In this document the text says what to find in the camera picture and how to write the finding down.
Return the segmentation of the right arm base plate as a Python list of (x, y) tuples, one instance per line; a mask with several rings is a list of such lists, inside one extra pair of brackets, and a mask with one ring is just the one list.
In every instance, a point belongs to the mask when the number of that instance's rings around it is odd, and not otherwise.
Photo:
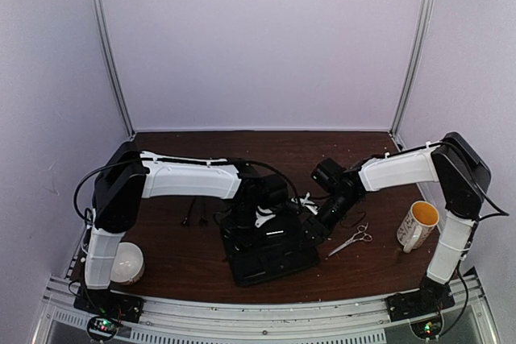
[(395, 293), (385, 299), (391, 322), (413, 319), (453, 307), (456, 302), (448, 284), (424, 277), (419, 288)]

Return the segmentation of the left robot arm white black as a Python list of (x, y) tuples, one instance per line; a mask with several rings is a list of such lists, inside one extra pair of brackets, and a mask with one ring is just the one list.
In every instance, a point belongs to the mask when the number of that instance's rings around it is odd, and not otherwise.
[(246, 238), (275, 217), (273, 208), (296, 193), (293, 182), (272, 166), (262, 176), (258, 162), (192, 159), (139, 151), (123, 143), (94, 178), (90, 239), (84, 268), (84, 300), (99, 315), (111, 313), (116, 299), (110, 276), (121, 239), (137, 221), (139, 205), (152, 197), (213, 197), (229, 201), (229, 234)]

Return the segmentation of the black zip tool case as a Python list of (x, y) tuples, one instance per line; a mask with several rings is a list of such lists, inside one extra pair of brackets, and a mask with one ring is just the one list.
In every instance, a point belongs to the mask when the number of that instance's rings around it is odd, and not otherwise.
[(224, 218), (220, 225), (221, 239), (235, 284), (240, 287), (262, 284), (318, 265), (317, 249), (301, 245), (301, 229), (298, 219), (298, 234), (286, 244), (251, 251), (227, 251)]

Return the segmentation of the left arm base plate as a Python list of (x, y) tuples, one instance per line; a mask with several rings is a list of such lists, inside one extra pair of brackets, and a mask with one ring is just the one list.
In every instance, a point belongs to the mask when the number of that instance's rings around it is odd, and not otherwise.
[(75, 309), (116, 321), (138, 323), (143, 312), (144, 300), (110, 289), (93, 290), (81, 284), (73, 302)]

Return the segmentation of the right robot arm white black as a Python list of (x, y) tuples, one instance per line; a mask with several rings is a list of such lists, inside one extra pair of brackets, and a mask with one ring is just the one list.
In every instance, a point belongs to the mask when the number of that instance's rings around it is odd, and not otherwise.
[(325, 159), (317, 164), (312, 177), (329, 197), (302, 223), (302, 244), (307, 246), (324, 242), (366, 193), (422, 182), (439, 183), (446, 221), (413, 304), (419, 312), (429, 313), (443, 301), (445, 288), (481, 220), (491, 181), (489, 168), (459, 133), (449, 132), (437, 143), (396, 155), (372, 157), (349, 169)]

